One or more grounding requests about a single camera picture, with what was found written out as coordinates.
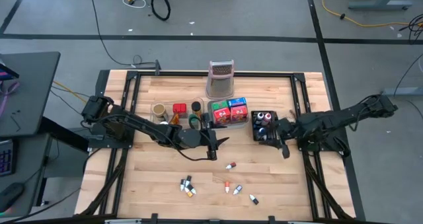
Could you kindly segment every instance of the yellow cable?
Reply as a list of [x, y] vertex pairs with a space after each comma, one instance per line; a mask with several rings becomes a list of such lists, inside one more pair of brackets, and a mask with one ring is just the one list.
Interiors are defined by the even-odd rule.
[[60, 87], [64, 88], [65, 90], [69, 91], [69, 93], [73, 94], [73, 96], [76, 96], [77, 98], [81, 99], [84, 103], [87, 103], [87, 101], [84, 98], [81, 98], [78, 94], [75, 94], [72, 90], [68, 89], [65, 85], [62, 85], [59, 82], [53, 81], [53, 83], [59, 85]]
[[[331, 13], [331, 14], [333, 14], [335, 16], [341, 17], [341, 14], [335, 13], [334, 11], [331, 11], [328, 8], [326, 8], [326, 6], [325, 6], [325, 0], [322, 0], [322, 5], [323, 5], [323, 8], [326, 11], [328, 11], [328, 13]], [[349, 20], [350, 22], [353, 22], [354, 24], [356, 24], [358, 26], [362, 26], [362, 27], [378, 27], [378, 26], [389, 26], [389, 25], [407, 25], [408, 26], [408, 22], [388, 22], [388, 23], [382, 23], [382, 24], [361, 24], [361, 23], [356, 22], [355, 20], [353, 20], [353, 19], [351, 19], [349, 17], [344, 17], [344, 19]]]

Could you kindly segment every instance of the red box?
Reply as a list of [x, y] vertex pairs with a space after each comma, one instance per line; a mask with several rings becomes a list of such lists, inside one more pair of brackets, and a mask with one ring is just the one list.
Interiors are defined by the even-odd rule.
[[186, 104], [173, 104], [173, 114], [179, 114], [180, 118], [188, 117], [186, 112]]
[[237, 106], [231, 108], [231, 121], [233, 123], [246, 122], [249, 111], [247, 106]]
[[215, 124], [226, 125], [231, 122], [231, 111], [229, 108], [221, 108], [213, 113]]

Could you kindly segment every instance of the gray floor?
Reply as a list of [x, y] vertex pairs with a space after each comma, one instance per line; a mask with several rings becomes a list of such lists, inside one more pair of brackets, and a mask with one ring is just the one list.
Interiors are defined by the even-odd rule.
[[[0, 0], [0, 18], [7, 16], [15, 1]], [[168, 22], [149, 17], [148, 8], [126, 7], [121, 0], [95, 1], [103, 34], [315, 37], [307, 0], [169, 0], [172, 15]], [[408, 36], [406, 31], [397, 32], [399, 26], [393, 26], [394, 30], [389, 26], [361, 28], [341, 21], [324, 11], [321, 0], [314, 1], [325, 38]], [[408, 22], [420, 13], [423, 5], [423, 0], [412, 0], [415, 5], [408, 11], [359, 12], [349, 11], [347, 1], [326, 0], [326, 4], [362, 23]], [[5, 33], [96, 34], [91, 0], [24, 0]], [[314, 43], [141, 40], [105, 43], [118, 61], [130, 63], [139, 54], [144, 61], [159, 59], [163, 69], [206, 69], [209, 60], [234, 59], [239, 70], [324, 71], [319, 48]], [[379, 93], [384, 87], [394, 87], [423, 51], [423, 46], [326, 44], [326, 47], [341, 107]], [[86, 94], [94, 93], [100, 69], [122, 68], [107, 57], [96, 40], [0, 40], [0, 53], [45, 51], [61, 52], [55, 80]], [[416, 66], [403, 85], [419, 85], [422, 76]], [[83, 108], [71, 95], [58, 94], [76, 109]], [[423, 109], [421, 98], [407, 99]], [[423, 121], [408, 102], [394, 101], [400, 108], [394, 117], [360, 122], [357, 132], [348, 132], [348, 139], [367, 220], [418, 223], [423, 218], [420, 188], [423, 147], [419, 132]], [[81, 119], [55, 96], [49, 98], [45, 116], [67, 128], [77, 127]], [[64, 153], [67, 154], [64, 164], [70, 163], [67, 157], [83, 159]], [[50, 179], [45, 199], [58, 201], [80, 183], [81, 177]], [[70, 216], [76, 199], [75, 194], [34, 218]]]

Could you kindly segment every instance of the mouse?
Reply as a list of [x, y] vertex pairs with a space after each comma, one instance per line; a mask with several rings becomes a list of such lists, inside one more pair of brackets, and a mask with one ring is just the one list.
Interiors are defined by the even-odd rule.
[[0, 193], [0, 213], [8, 210], [24, 192], [23, 183], [14, 182]]

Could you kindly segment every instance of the cheese grater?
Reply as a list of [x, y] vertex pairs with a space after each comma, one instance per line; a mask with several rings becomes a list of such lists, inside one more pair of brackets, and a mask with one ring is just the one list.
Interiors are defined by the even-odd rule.
[[232, 61], [210, 62], [207, 78], [206, 95], [210, 99], [222, 99], [233, 96]]

